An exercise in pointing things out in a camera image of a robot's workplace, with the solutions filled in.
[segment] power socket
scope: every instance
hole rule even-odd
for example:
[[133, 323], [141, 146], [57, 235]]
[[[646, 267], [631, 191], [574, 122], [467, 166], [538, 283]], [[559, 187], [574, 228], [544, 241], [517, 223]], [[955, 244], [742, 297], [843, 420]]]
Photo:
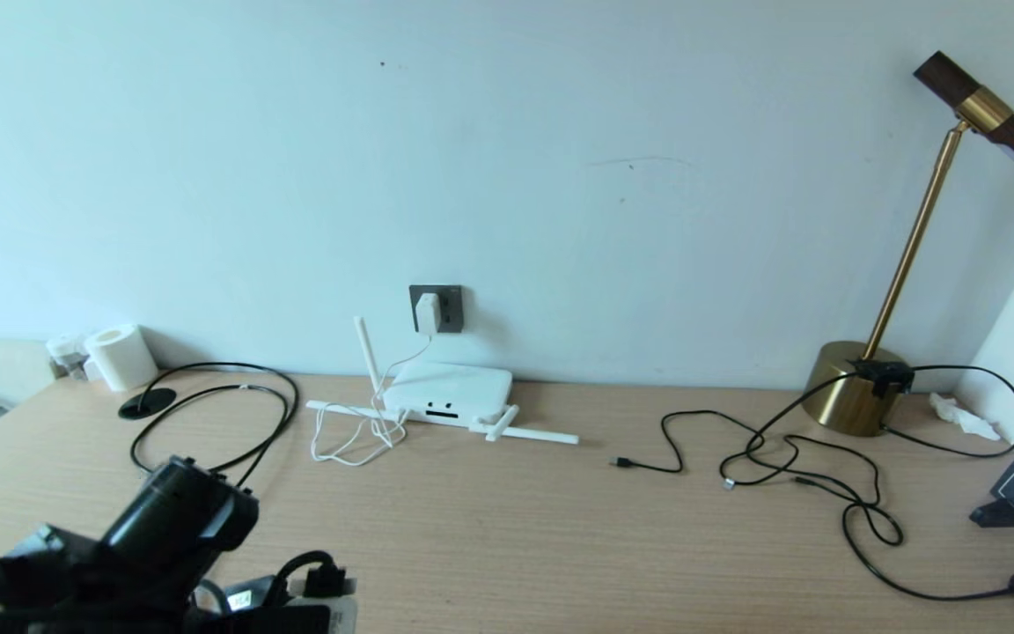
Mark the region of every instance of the power socket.
[[413, 284], [410, 286], [410, 306], [414, 311], [414, 330], [417, 327], [417, 300], [425, 293], [440, 297], [440, 328], [438, 333], [458, 333], [463, 330], [463, 290], [458, 285]]

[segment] desk surface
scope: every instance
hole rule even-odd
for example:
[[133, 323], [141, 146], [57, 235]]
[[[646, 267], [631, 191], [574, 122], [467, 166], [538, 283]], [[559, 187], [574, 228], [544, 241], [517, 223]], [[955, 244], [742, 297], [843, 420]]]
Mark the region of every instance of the desk surface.
[[[197, 372], [170, 384], [182, 395], [229, 378]], [[299, 377], [299, 384], [304, 401], [367, 397], [362, 377]], [[117, 418], [125, 399], [100, 383], [61, 380], [1, 418], [0, 553], [41, 521], [99, 537], [132, 500], [141, 475], [128, 445], [143, 423]], [[607, 465], [611, 454], [670, 463], [658, 425], [665, 412], [717, 409], [756, 423], [791, 399], [518, 383], [516, 424], [578, 433], [581, 445], [490, 443], [414, 423], [402, 445], [358, 469], [310, 461], [313, 412], [301, 410], [250, 478], [261, 521], [210, 577], [233, 583], [271, 574], [299, 551], [331, 551], [358, 578], [364, 633], [1014, 631], [1014, 597], [938, 604], [877, 581], [845, 544], [844, 504], [827, 493], [792, 482], [722, 489], [717, 463], [745, 440], [728, 423], [673, 422], [689, 465], [681, 477]], [[987, 448], [934, 422], [922, 398], [902, 407], [907, 429]], [[267, 395], [218, 395], [158, 426], [142, 456], [192, 454], [217, 464], [259, 442], [278, 412]], [[350, 430], [351, 422], [327, 425], [324, 434]], [[861, 518], [856, 533], [898, 581], [968, 593], [1001, 586], [1014, 573], [1014, 531], [982, 531], [966, 518], [989, 501], [1007, 459], [951, 456], [898, 437], [842, 437], [800, 410], [774, 429], [827, 437], [882, 467], [884, 505], [902, 522], [907, 545], [874, 542]], [[801, 469], [866, 490], [870, 475], [856, 459], [811, 446], [805, 452]], [[230, 475], [240, 477], [240, 469]]]

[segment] brass lamp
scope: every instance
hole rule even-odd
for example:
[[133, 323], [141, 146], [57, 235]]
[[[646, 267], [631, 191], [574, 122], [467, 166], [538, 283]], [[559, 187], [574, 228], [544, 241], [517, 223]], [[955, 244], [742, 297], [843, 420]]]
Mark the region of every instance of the brass lamp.
[[[915, 217], [911, 235], [907, 237], [906, 249], [897, 261], [897, 269], [890, 280], [890, 288], [886, 291], [882, 308], [878, 310], [870, 338], [866, 343], [837, 341], [825, 344], [820, 349], [816, 364], [812, 366], [805, 392], [816, 389], [824, 381], [856, 372], [857, 361], [901, 361], [897, 354], [878, 345], [882, 341], [894, 304], [897, 303], [906, 276], [914, 264], [914, 257], [918, 255], [918, 245], [930, 222], [937, 194], [941, 193], [961, 136], [970, 130], [1014, 152], [1014, 113], [993, 91], [977, 83], [977, 80], [944, 53], [934, 53], [933, 57], [914, 72], [914, 76], [953, 109], [957, 114], [957, 126], [945, 134], [941, 150], [937, 153], [930, 185], [922, 198], [918, 217]], [[838, 432], [853, 436], [877, 436], [882, 432], [882, 426], [893, 412], [899, 397], [901, 391], [896, 384], [877, 392], [876, 384], [868, 378], [847, 377], [835, 380], [827, 389], [810, 397], [804, 402], [804, 410], [821, 425]]]

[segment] lamp base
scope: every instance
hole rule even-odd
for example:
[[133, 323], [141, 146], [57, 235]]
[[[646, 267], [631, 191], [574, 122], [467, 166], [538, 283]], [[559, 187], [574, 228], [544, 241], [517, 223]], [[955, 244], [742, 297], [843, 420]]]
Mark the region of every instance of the lamp base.
[[[829, 378], [845, 376], [856, 370], [852, 361], [863, 355], [866, 344], [856, 341], [834, 341], [825, 343], [812, 366], [805, 392], [812, 390]], [[902, 358], [887, 350], [878, 349], [874, 353], [877, 361], [898, 361]], [[850, 436], [878, 436], [882, 425], [894, 411], [901, 392], [891, 385], [881, 397], [872, 394], [874, 383], [862, 377], [849, 377], [836, 381], [827, 389], [810, 397], [801, 404], [816, 422], [830, 430]]]

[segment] white cable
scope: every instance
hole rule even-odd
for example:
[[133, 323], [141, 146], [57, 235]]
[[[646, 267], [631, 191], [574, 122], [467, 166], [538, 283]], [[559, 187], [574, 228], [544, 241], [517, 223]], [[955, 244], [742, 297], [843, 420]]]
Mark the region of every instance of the white cable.
[[[385, 407], [385, 404], [382, 402], [382, 395], [385, 394], [385, 378], [390, 375], [390, 370], [393, 370], [395, 366], [407, 364], [407, 362], [414, 360], [414, 358], [422, 356], [422, 354], [424, 354], [431, 345], [433, 345], [433, 337], [430, 337], [430, 341], [426, 343], [425, 348], [422, 348], [417, 354], [414, 354], [412, 357], [403, 358], [402, 361], [393, 362], [393, 364], [390, 364], [389, 368], [385, 369], [385, 372], [382, 372], [381, 381], [378, 381], [378, 389], [374, 391], [373, 397], [370, 397], [369, 411], [363, 411], [362, 409], [358, 409], [358, 407], [351, 407], [349, 405], [343, 405], [342, 403], [328, 403], [327, 405], [323, 405], [320, 410], [315, 412], [315, 434], [310, 438], [310, 459], [317, 463], [335, 461], [341, 465], [359, 467], [373, 461], [373, 459], [379, 456], [383, 450], [393, 449], [395, 444], [405, 440], [406, 418], [410, 416], [410, 413], [408, 411], [400, 412], [396, 421], [387, 421], [386, 418], [383, 417], [382, 411], [378, 409], [378, 405]], [[333, 405], [345, 407], [345, 409], [358, 414], [358, 427], [355, 429], [354, 436], [351, 436], [349, 441], [343, 442], [338, 449], [332, 450], [331, 453], [318, 453], [317, 449], [315, 449], [315, 445], [318, 443], [318, 434], [320, 434], [323, 429], [323, 415], [327, 413], [328, 407]], [[379, 438], [382, 442], [379, 443], [379, 445], [372, 450], [370, 454], [363, 457], [362, 461], [347, 461], [346, 457], [342, 456], [343, 450], [346, 450], [349, 446], [354, 444], [356, 440], [358, 440], [358, 437], [362, 434], [363, 426], [366, 425], [367, 422], [370, 422], [370, 434], [373, 434], [374, 437]], [[394, 437], [394, 434], [397, 433], [400, 433], [400, 436]]]

